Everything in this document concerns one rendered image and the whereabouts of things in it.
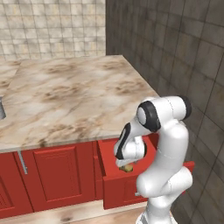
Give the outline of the red cupboard door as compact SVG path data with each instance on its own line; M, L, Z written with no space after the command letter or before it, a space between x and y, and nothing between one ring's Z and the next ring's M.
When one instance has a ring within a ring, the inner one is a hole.
M0 154L0 219L32 212L14 155Z
M35 212L95 199L92 143L76 143L23 150L25 175L18 153L14 156Z

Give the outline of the red open drawer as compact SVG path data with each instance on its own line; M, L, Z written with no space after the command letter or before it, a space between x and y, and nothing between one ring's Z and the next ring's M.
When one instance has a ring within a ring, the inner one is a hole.
M137 176L153 162L158 145L158 134L143 137L147 145L146 156L133 164L133 171L125 172L116 166L114 144L117 138L98 141L98 157L101 165L103 183L103 207L105 209L122 207L144 202L147 199L136 196Z

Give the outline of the yellow sponge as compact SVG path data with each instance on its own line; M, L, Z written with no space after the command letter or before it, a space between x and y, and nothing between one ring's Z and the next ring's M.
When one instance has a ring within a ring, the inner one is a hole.
M122 170L124 172L132 172L133 171L133 165L132 164L126 164L124 166L121 166L120 170Z

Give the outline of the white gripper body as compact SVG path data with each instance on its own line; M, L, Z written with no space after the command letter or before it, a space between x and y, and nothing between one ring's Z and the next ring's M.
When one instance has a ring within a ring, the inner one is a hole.
M117 160L117 166L118 167L123 167L125 165L129 165L132 163L137 163L139 161L139 158L134 158L134 159L118 159Z

